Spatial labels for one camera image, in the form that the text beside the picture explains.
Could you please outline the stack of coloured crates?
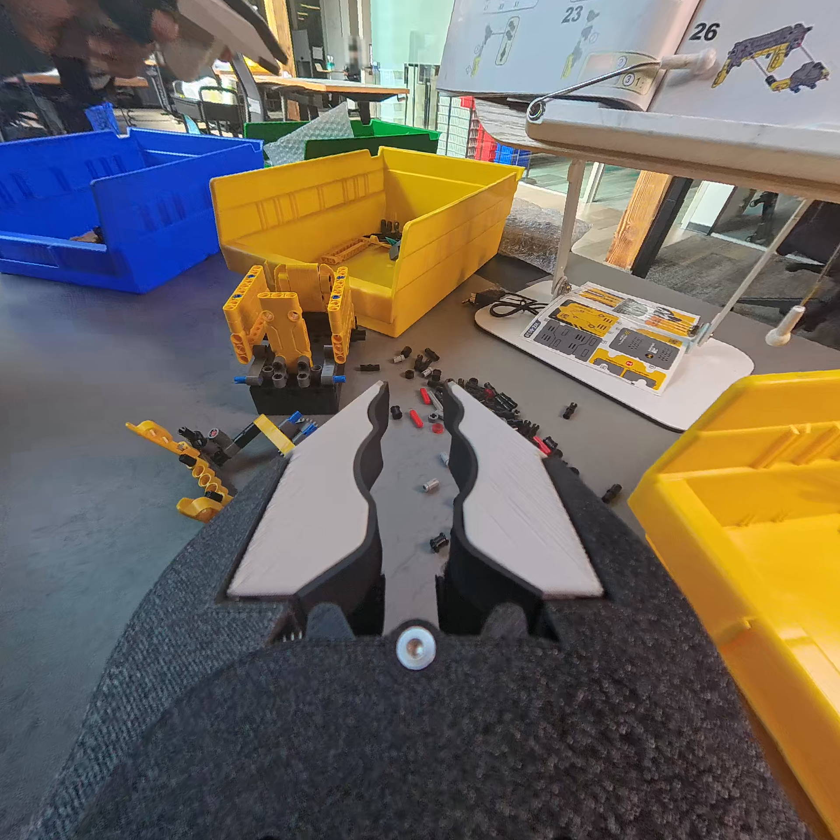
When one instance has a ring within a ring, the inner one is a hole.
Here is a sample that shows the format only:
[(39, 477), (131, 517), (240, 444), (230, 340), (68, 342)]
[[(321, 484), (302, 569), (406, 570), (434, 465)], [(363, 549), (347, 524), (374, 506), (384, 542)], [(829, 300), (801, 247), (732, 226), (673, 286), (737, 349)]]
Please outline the stack of coloured crates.
[(459, 159), (530, 168), (531, 152), (517, 150), (490, 137), (478, 119), (472, 97), (437, 95), (437, 153)]

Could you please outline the wooden post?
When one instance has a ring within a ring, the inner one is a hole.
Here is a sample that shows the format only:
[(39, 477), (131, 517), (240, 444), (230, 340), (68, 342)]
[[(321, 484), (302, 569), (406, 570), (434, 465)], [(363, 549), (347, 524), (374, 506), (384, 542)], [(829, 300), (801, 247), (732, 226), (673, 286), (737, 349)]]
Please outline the wooden post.
[(607, 251), (605, 263), (630, 270), (674, 177), (641, 171)]

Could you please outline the open instruction manual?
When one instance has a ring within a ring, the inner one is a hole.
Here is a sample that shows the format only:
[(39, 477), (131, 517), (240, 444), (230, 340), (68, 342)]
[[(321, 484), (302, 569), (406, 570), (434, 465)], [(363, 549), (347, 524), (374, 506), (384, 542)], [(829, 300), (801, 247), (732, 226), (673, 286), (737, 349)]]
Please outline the open instruction manual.
[(838, 124), (838, 1), (456, 2), (439, 90), (782, 125)]

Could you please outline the grey yellow lego rack assembly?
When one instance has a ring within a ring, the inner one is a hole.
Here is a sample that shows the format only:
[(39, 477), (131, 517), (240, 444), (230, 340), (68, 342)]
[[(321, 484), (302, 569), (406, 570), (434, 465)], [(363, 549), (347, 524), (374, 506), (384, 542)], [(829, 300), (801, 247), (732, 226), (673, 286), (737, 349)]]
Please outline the grey yellow lego rack assembly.
[(143, 421), (137, 425), (126, 423), (125, 426), (143, 439), (173, 453), (189, 469), (202, 493), (193, 499), (179, 500), (176, 509), (183, 516), (202, 523), (210, 522), (233, 499), (217, 472), (260, 434), (256, 423), (250, 423), (234, 437), (218, 428), (203, 434), (181, 427), (178, 430), (180, 439), (175, 439), (154, 421)]

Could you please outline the person's left hand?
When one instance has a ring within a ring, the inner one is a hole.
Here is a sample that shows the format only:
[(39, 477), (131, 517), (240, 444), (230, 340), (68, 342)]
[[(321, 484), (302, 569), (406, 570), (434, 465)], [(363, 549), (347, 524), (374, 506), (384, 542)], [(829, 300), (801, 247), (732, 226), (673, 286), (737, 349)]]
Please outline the person's left hand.
[(114, 76), (135, 76), (155, 47), (180, 37), (168, 7), (154, 2), (6, 1), (19, 35), (50, 58), (85, 60)]

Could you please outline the wooden top table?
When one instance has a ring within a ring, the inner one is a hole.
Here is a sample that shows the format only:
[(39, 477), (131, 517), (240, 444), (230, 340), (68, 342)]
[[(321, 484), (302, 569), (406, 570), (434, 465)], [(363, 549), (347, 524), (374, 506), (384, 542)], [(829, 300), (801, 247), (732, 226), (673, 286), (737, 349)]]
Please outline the wooden top table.
[(351, 100), (358, 106), (360, 120), (367, 125), (371, 122), (371, 105), (390, 98), (407, 99), (410, 90), (407, 87), (389, 87), (358, 82), (353, 80), (332, 80), (304, 77), (281, 77), (258, 72), (254, 76), (256, 84), (273, 85), (287, 99), (290, 95), (306, 97), (339, 97)]

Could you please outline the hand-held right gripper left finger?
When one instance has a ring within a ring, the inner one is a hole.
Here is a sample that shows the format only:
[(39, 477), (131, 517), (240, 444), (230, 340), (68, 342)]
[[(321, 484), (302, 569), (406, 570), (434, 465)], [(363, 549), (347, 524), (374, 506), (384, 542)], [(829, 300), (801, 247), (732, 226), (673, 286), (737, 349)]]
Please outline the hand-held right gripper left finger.
[(226, 597), (284, 602), (302, 629), (336, 605), (353, 633), (381, 635), (382, 540), (371, 490), (382, 472), (389, 385), (376, 381), (285, 459), (237, 557)]

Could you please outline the lego instruction booklet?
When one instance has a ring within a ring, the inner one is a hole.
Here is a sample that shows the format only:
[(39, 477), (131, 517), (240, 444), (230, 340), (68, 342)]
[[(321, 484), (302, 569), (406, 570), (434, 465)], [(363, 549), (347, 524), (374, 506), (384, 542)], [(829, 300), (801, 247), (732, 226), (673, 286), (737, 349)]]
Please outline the lego instruction booklet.
[(694, 313), (592, 282), (551, 300), (521, 332), (528, 345), (660, 394), (700, 327)]

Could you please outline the clear bubble wrap sheet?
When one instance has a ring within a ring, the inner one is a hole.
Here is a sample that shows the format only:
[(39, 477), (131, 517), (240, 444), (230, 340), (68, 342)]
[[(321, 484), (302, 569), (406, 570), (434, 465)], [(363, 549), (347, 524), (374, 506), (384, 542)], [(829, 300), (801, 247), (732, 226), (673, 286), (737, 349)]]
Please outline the clear bubble wrap sheet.
[(264, 143), (269, 165), (287, 165), (306, 159), (307, 144), (315, 140), (352, 140), (354, 133), (348, 103), (326, 111), (315, 120), (290, 131), (277, 140)]

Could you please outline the long black lego beam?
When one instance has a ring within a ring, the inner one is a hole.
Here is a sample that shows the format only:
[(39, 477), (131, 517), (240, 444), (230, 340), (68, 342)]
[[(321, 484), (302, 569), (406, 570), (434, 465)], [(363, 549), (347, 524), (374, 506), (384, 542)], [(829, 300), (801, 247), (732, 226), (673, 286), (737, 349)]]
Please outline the long black lego beam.
[(369, 245), (387, 249), (390, 261), (396, 262), (400, 255), (403, 229), (397, 220), (383, 218), (378, 231), (365, 237)]

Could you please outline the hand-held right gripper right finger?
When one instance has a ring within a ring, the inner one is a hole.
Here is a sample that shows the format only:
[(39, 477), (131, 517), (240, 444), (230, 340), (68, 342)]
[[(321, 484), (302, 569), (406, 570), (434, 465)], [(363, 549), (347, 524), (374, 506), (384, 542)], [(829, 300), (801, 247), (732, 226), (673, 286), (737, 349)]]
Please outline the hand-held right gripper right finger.
[(448, 558), (438, 576), (438, 625), (478, 635), (500, 605), (528, 629), (555, 602), (604, 597), (604, 586), (553, 481), (552, 461), (464, 386), (441, 395), (455, 481)]

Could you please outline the pile of small lego pins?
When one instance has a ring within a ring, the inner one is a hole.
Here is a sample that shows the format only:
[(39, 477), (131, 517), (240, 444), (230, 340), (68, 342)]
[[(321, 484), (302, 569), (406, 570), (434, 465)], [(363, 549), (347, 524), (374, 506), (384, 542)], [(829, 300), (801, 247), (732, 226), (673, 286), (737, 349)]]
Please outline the pile of small lego pins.
[[(409, 345), (392, 357), (392, 364), (408, 364), (408, 367), (401, 373), (404, 379), (410, 380), (417, 377), (426, 382), (423, 386), (426, 395), (421, 396), (421, 400), (427, 406), (436, 406), (437, 413), (442, 415), (444, 412), (442, 404), (443, 385), (445, 382), (453, 382), (454, 380), (450, 377), (447, 379), (444, 378), (441, 370), (435, 366), (439, 362), (439, 355), (429, 348), (423, 349), (417, 358), (414, 358), (413, 349)], [(494, 416), (498, 417), (515, 432), (526, 438), (541, 454), (548, 457), (560, 458), (572, 472), (579, 475), (580, 471), (572, 467), (563, 458), (563, 453), (557, 445), (557, 442), (549, 435), (541, 435), (540, 425), (524, 417), (519, 410), (518, 403), (513, 401), (509, 395), (499, 391), (489, 382), (479, 381), (476, 377), (469, 377), (467, 379), (461, 377), (456, 382), (470, 396), (477, 399), (480, 405), (489, 409)]]

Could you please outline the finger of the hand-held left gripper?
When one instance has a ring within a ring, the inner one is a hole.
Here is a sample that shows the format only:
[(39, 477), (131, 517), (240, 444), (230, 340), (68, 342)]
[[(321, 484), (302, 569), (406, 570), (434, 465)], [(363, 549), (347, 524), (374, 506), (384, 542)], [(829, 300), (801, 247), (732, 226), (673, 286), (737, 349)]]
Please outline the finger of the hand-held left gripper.
[(180, 1), (180, 16), (232, 54), (279, 75), (288, 61), (267, 21), (243, 1)]
[(176, 81), (193, 82), (213, 75), (217, 66), (229, 64), (229, 33), (211, 34), (199, 29), (173, 41), (160, 42), (163, 67)]

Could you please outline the yellow lego beam with black pins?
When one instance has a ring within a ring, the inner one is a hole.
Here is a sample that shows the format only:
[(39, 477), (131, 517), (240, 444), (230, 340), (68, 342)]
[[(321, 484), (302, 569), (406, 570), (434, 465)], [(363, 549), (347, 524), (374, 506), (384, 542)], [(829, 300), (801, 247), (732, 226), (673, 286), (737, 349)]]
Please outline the yellow lego beam with black pins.
[(259, 415), (253, 421), (253, 425), (259, 432), (268, 438), (268, 440), (275, 446), (275, 448), (283, 455), (288, 455), (294, 448), (295, 444), (279, 427), (268, 419), (266, 415)]

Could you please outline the orange lego frame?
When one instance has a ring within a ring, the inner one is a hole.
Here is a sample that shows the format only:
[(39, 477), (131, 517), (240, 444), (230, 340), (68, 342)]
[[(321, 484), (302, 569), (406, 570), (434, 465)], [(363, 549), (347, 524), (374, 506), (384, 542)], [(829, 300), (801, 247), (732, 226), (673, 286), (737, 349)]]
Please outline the orange lego frame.
[(368, 237), (353, 238), (328, 249), (318, 258), (318, 262), (332, 267), (347, 266), (353, 257), (362, 254), (370, 246), (371, 240)]

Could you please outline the white book stand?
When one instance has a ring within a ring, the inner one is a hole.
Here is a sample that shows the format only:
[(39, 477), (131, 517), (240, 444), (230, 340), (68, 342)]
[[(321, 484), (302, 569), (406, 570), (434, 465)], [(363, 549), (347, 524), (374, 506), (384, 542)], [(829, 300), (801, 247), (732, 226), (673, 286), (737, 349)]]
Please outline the white book stand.
[[(607, 108), (574, 99), (596, 82), (655, 69), (663, 77), (646, 111)], [(618, 156), (653, 172), (798, 196), (802, 210), (838, 203), (838, 86), (813, 61), (782, 90), (742, 80), (713, 49), (665, 56), (534, 99), (527, 110), (531, 140), (573, 151)]]

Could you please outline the blue plastic crate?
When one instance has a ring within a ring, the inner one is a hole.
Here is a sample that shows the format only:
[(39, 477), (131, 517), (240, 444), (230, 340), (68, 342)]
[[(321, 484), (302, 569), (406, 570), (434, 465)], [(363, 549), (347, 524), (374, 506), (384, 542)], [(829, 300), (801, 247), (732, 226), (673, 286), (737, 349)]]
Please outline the blue plastic crate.
[(261, 140), (129, 129), (1, 145), (1, 268), (142, 294), (219, 250), (209, 183)]

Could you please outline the large yellow black lego model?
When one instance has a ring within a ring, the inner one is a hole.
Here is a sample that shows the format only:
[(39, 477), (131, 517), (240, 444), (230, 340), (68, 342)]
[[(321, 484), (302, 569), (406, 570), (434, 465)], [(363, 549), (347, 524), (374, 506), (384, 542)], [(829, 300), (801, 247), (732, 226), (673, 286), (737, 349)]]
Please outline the large yellow black lego model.
[(365, 340), (346, 266), (253, 266), (224, 305), (257, 413), (333, 415), (352, 343)]

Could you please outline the silver foil bag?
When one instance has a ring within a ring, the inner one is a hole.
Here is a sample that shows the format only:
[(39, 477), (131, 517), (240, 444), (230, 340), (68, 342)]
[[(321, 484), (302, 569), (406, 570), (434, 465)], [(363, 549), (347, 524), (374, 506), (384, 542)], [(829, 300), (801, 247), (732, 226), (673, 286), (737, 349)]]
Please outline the silver foil bag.
[(516, 197), (502, 231), (498, 254), (520, 259), (552, 275), (563, 223), (561, 210)]

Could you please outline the yellow plastic storage bin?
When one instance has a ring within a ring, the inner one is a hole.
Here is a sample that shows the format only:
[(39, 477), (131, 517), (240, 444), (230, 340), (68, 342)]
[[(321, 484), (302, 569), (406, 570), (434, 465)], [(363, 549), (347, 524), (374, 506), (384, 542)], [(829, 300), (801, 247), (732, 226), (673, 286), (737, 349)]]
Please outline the yellow plastic storage bin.
[(839, 837), (839, 371), (751, 375), (628, 505), (799, 813)]
[(400, 249), (368, 244), (341, 261), (361, 327), (397, 338), (499, 248), (522, 168), (381, 147), (214, 178), (227, 267), (322, 263), (398, 223)]

